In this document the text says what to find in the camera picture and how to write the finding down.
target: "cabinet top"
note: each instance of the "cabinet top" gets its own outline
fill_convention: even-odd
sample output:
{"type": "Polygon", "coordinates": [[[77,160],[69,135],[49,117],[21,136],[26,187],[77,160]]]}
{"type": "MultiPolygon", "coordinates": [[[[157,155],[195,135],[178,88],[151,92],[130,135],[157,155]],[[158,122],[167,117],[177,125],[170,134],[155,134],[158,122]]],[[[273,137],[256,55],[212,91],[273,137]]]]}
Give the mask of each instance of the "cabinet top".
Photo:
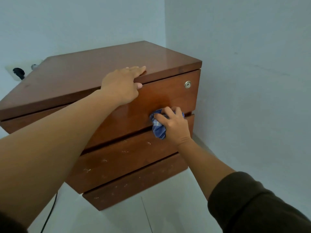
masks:
{"type": "Polygon", "coordinates": [[[148,83],[201,68],[202,61],[146,41],[46,58],[0,101],[0,121],[75,102],[115,69],[146,66],[148,83]]]}

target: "drawer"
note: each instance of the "drawer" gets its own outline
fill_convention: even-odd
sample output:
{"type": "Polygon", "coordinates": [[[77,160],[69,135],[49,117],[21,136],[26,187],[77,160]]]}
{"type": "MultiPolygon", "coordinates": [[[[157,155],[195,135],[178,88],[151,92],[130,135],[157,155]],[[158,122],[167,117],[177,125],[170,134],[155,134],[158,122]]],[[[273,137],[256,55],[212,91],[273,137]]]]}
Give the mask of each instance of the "drawer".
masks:
{"type": "Polygon", "coordinates": [[[157,163],[123,176],[95,190],[83,194],[99,211],[158,184],[188,168],[180,154],[172,155],[157,163]]]}
{"type": "MultiPolygon", "coordinates": [[[[199,79],[200,70],[195,70],[144,84],[138,98],[127,105],[119,106],[105,119],[86,145],[86,149],[151,126],[149,115],[159,108],[179,106],[184,113],[195,110],[199,79]],[[186,81],[191,81],[189,88],[185,88],[186,81]]],[[[8,133],[13,133],[64,107],[66,106],[2,121],[0,124],[8,133]]]]}
{"type": "MultiPolygon", "coordinates": [[[[192,134],[194,115],[186,119],[192,134]]],[[[176,152],[148,131],[80,156],[66,182],[80,194],[176,152]]]]}

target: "hand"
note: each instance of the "hand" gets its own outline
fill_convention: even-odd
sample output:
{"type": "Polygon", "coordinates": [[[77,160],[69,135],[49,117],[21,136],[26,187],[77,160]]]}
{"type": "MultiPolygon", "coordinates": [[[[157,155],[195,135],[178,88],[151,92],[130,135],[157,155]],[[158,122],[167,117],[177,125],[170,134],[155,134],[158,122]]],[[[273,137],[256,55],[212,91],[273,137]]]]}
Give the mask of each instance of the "hand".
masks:
{"type": "Polygon", "coordinates": [[[127,104],[138,97],[137,90],[142,88],[142,84],[134,83],[134,78],[137,78],[145,70],[146,66],[115,70],[103,78],[100,90],[112,96],[118,105],[127,104]]]}
{"type": "Polygon", "coordinates": [[[166,128],[166,138],[176,146],[191,140],[188,121],[184,119],[183,113],[179,107],[165,107],[161,113],[165,113],[169,119],[162,114],[155,114],[154,118],[166,128]]]}

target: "forearm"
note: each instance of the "forearm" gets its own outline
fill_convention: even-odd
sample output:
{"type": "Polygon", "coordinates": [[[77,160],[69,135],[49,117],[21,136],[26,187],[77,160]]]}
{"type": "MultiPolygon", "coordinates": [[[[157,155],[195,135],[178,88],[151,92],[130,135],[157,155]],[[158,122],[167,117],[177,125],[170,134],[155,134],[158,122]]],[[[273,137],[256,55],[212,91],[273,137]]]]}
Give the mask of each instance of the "forearm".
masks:
{"type": "Polygon", "coordinates": [[[96,91],[0,140],[0,210],[26,227],[64,182],[88,140],[118,106],[96,91]]]}
{"type": "Polygon", "coordinates": [[[192,139],[180,144],[178,152],[187,162],[207,200],[216,185],[225,176],[235,172],[213,154],[198,146],[192,139]]]}

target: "dark sleeve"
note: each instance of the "dark sleeve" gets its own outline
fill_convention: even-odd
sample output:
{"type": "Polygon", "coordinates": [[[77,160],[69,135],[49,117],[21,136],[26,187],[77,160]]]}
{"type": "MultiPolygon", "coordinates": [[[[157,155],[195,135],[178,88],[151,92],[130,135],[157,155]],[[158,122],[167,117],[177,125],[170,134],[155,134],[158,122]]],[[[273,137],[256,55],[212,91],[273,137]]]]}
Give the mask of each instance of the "dark sleeve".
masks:
{"type": "Polygon", "coordinates": [[[221,180],[208,210],[223,232],[311,232],[309,219],[245,172],[221,180]]]}
{"type": "Polygon", "coordinates": [[[0,232],[1,233],[27,233],[21,223],[15,221],[4,213],[0,212],[0,232]]]}

